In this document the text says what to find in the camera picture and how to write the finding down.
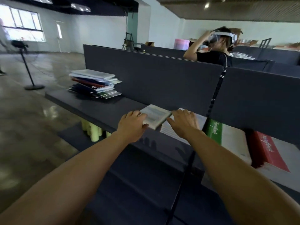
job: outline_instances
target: black t-shirt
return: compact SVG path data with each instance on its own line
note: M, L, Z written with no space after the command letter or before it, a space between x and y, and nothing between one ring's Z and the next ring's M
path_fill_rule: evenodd
M222 65L224 67L226 66L226 58L227 66L232 66L231 57L223 52L212 50L206 53L197 53L197 61Z

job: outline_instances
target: concrete floor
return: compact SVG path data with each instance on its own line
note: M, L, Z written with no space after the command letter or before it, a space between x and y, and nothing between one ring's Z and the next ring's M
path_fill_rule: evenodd
M77 53L27 55L36 84L45 89L26 91L30 84L20 55L0 55L0 212L33 184L78 151L60 139L58 131L78 122L72 113L44 98L45 90L72 85L71 70L85 68Z

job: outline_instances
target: vr headset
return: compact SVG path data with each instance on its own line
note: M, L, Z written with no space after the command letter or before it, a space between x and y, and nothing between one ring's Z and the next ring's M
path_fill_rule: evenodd
M222 35L231 37L231 45L233 45L237 41L238 35L230 32L222 32L221 30L222 28L217 28L216 30L214 30L215 33L213 33L208 38L208 40L203 43L203 45L209 46L210 44L219 41Z

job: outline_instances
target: ceiling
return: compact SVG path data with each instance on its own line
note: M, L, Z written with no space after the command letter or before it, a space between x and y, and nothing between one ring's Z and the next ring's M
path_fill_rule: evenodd
M157 0L184 19L300 22L300 0Z
M134 0L52 0L53 5L32 0L14 0L62 13L78 15L125 16L126 12L137 12L139 4ZM90 12L81 12L71 8L71 3L90 7Z

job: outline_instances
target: stand base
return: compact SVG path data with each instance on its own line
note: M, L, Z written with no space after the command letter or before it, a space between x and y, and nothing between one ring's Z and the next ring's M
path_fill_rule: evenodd
M39 90L39 89L43 89L45 86L44 85L28 85L25 86L25 90Z

